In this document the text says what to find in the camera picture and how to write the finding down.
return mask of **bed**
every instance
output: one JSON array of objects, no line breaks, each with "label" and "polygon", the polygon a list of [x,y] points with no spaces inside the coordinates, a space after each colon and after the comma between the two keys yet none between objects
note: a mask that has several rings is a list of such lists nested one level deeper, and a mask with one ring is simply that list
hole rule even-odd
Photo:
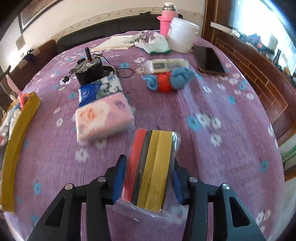
[{"label": "bed", "polygon": [[[104,40],[106,38],[57,55],[24,89],[36,92],[41,105],[27,130],[19,156],[15,214],[5,215],[25,240],[65,184],[87,184],[115,165],[120,154],[128,154],[132,131],[87,146],[77,143],[73,116],[78,107],[79,83],[75,76],[67,83],[62,82],[76,61],[85,57],[84,48],[93,48]],[[134,70],[132,77],[120,78],[120,81],[129,104],[135,108],[136,128],[178,132],[181,136],[176,157],[179,164],[207,184],[229,183],[253,215],[266,240],[271,240],[284,191],[283,166],[272,126],[256,93],[224,53],[201,38],[195,44],[214,48],[228,75],[210,76],[197,72],[183,90],[167,94],[146,87],[141,78],[142,65],[149,59],[184,58],[197,69],[193,53],[151,56],[136,47],[102,53],[116,68]],[[171,213],[169,227],[160,229],[145,226],[108,207],[111,237],[113,240],[138,240],[139,237],[142,240],[181,240],[186,208],[174,205]],[[212,231],[213,219],[210,217],[208,240],[213,238]],[[81,240],[86,240],[85,222],[82,222]]]}]

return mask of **window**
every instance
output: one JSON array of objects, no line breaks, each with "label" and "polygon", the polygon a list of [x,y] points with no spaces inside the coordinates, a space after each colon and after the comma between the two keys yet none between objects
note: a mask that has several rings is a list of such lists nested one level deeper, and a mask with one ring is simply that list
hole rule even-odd
[{"label": "window", "polygon": [[[257,33],[258,36],[261,36],[261,42],[265,46],[268,46],[269,38],[273,34],[278,40],[275,54],[280,49],[288,60],[287,67],[291,74],[295,72],[296,48],[281,21],[263,2],[260,0],[237,0],[233,27],[247,36]],[[286,67],[282,55],[279,65],[282,68]]]}]

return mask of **blue gripper pad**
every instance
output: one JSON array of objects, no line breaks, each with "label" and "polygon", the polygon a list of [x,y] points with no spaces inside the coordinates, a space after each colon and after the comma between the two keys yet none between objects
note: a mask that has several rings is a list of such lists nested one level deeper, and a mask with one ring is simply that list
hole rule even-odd
[{"label": "blue gripper pad", "polygon": [[123,189],[125,167],[126,156],[120,155],[116,165],[114,167],[108,168],[108,170],[105,173],[105,177],[108,181],[108,186],[104,190],[103,196],[106,200],[106,204],[108,205],[114,205],[121,196]]},{"label": "blue gripper pad", "polygon": [[184,167],[180,167],[175,159],[173,172],[173,189],[178,202],[182,205],[188,205],[190,200],[190,191],[188,186],[188,179],[190,174]]}]

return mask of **black phone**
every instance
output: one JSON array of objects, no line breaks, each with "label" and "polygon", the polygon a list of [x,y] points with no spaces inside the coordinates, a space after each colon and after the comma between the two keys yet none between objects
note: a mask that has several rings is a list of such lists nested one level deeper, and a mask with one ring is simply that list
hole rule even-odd
[{"label": "black phone", "polygon": [[200,72],[227,75],[227,71],[214,49],[194,45],[193,53]]}]

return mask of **pink tissue pack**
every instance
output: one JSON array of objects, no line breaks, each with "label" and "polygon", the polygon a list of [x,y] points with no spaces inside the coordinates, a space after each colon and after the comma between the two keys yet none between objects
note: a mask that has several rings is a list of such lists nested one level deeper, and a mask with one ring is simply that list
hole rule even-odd
[{"label": "pink tissue pack", "polygon": [[75,117],[77,142],[81,144],[134,127],[133,113],[122,92],[78,108]]}]

